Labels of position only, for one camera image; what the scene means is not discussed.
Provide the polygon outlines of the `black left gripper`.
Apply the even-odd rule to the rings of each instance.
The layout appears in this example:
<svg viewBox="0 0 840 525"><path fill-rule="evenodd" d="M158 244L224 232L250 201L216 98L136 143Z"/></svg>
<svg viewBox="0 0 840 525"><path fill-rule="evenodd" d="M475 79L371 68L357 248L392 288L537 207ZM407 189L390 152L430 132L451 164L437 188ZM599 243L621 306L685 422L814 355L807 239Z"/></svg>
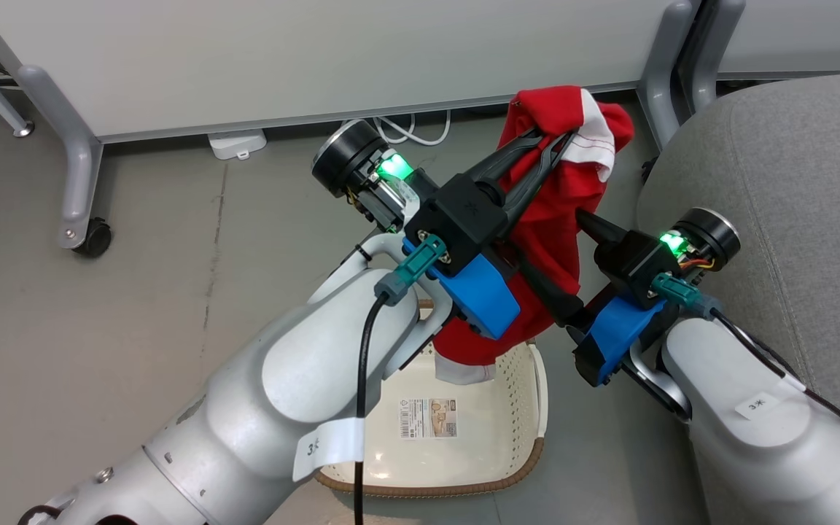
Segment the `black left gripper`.
<svg viewBox="0 0 840 525"><path fill-rule="evenodd" d="M413 243L439 236L446 253L437 268L455 276L507 223L519 222L573 134L561 134L540 151L544 135L529 129L437 186L422 169L411 167L373 126L351 120L318 149L312 174L333 197L346 199L378 230L401 232ZM530 152L539 152L539 160L511 186L505 200L500 180Z"/></svg>

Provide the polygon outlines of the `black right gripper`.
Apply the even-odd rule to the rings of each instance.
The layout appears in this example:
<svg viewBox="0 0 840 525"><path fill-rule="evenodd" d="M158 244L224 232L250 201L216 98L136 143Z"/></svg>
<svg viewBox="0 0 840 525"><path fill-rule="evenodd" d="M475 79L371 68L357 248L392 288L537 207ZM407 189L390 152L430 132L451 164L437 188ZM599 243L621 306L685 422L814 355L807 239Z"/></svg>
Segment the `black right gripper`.
<svg viewBox="0 0 840 525"><path fill-rule="evenodd" d="M704 273L718 272L741 249L737 229L717 212L693 207L660 235L624 230L589 211L576 212L577 225L596 243L594 262L625 299L653 307L660 293L658 276L698 285ZM526 256L518 256L518 272L557 326L587 331L586 304L560 288Z"/></svg>

